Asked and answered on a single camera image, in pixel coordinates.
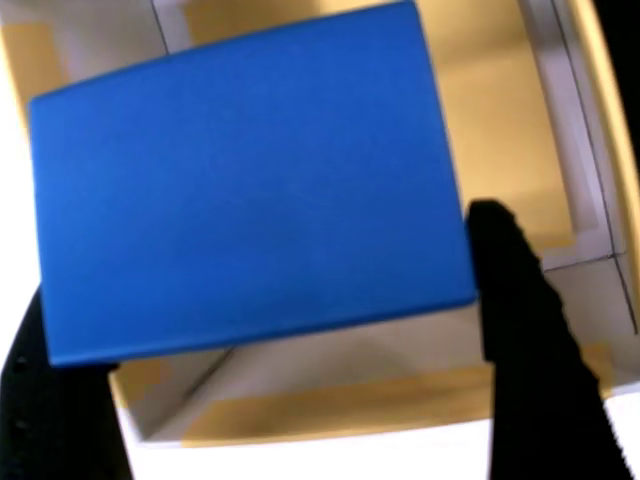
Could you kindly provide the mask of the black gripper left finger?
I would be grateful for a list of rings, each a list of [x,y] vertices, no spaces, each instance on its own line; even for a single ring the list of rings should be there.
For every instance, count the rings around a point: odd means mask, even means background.
[[[108,383],[115,369],[51,366],[36,291],[1,372],[1,477],[131,479]]]

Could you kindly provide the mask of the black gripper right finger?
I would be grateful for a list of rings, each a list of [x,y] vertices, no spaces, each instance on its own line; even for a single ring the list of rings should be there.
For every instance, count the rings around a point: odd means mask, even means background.
[[[514,215],[474,201],[466,225],[483,353],[494,366],[490,478],[632,478],[599,380]]]

